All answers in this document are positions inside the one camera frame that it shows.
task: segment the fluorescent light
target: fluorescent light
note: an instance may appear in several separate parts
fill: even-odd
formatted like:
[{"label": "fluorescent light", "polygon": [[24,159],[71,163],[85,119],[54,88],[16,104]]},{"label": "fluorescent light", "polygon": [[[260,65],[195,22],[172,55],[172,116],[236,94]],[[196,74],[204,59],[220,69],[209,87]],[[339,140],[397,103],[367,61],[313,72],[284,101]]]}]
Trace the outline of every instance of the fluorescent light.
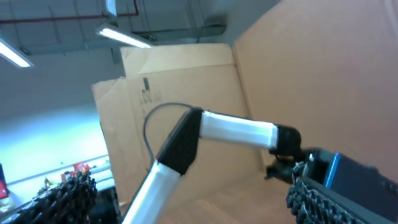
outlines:
[{"label": "fluorescent light", "polygon": [[125,33],[121,29],[109,24],[103,24],[102,26],[99,26],[97,28],[97,34],[136,47],[151,48],[152,45],[150,44],[149,40],[145,40],[135,34]]},{"label": "fluorescent light", "polygon": [[21,53],[19,53],[16,49],[11,47],[2,39],[0,39],[0,55],[22,68],[28,68],[33,65],[30,61],[24,58]]}]

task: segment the ceiling pipe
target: ceiling pipe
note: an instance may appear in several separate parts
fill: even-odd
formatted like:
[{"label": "ceiling pipe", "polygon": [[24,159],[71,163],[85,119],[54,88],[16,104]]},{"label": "ceiling pipe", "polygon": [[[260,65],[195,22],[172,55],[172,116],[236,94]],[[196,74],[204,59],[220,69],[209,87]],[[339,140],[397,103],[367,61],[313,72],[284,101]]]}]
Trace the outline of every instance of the ceiling pipe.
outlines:
[{"label": "ceiling pipe", "polygon": [[[137,7],[137,0],[134,0],[134,8],[136,10],[135,13],[121,13],[118,14],[118,17],[131,17],[138,16],[139,11]],[[52,22],[52,21],[70,21],[70,20],[83,20],[83,19],[104,19],[110,18],[109,15],[92,15],[92,16],[65,16],[65,17],[46,17],[46,18],[36,18],[36,19],[9,19],[9,20],[0,20],[0,24],[17,24],[23,22]]]}]

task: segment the black cable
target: black cable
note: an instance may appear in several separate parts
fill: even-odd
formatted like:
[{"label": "black cable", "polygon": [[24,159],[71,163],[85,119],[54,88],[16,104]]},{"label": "black cable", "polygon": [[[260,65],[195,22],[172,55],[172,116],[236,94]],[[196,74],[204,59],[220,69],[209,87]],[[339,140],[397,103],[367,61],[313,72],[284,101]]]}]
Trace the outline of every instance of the black cable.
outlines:
[{"label": "black cable", "polygon": [[152,167],[152,165],[153,165],[154,162],[155,162],[155,157],[154,157],[154,153],[152,152],[152,149],[151,149],[150,146],[149,146],[148,139],[147,139],[147,133],[146,133],[147,123],[148,123],[149,117],[150,117],[155,111],[157,111],[159,108],[162,108],[162,107],[164,107],[164,106],[186,106],[187,108],[193,108],[192,105],[188,105],[188,104],[185,104],[185,103],[174,103],[174,102],[172,102],[172,103],[162,103],[161,105],[157,105],[154,109],[152,109],[152,110],[148,113],[148,115],[145,117],[145,119],[144,119],[144,125],[142,126],[142,135],[143,135],[143,137],[144,137],[144,142],[145,142],[145,145],[146,145],[146,148],[147,148],[147,150],[148,150],[149,157],[150,157],[150,166],[151,166],[151,167]]}]

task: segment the white wall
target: white wall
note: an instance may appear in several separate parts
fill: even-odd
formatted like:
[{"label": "white wall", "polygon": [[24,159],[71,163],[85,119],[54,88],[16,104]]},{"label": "white wall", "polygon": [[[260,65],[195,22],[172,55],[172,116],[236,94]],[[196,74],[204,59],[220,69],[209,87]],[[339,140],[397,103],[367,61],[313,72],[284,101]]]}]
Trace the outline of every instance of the white wall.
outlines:
[{"label": "white wall", "polygon": [[0,58],[0,163],[17,206],[46,176],[107,155],[91,85],[124,76],[110,49],[30,59],[18,69]]}]

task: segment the cardboard sheet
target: cardboard sheet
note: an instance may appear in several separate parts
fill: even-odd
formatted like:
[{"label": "cardboard sheet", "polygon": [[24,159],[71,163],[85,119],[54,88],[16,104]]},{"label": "cardboard sheet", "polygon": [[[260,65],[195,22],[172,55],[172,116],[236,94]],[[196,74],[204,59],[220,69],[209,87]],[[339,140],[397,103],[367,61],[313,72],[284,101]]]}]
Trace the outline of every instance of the cardboard sheet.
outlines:
[{"label": "cardboard sheet", "polygon": [[[123,48],[126,77],[93,85],[120,202],[132,200],[150,167],[142,138],[146,114],[166,102],[248,116],[232,51],[224,44]],[[156,155],[185,108],[154,113],[147,137]],[[197,158],[168,209],[236,183],[262,167],[256,149],[200,140]]]},{"label": "cardboard sheet", "polygon": [[254,119],[398,181],[398,5],[281,1],[234,45]]}]

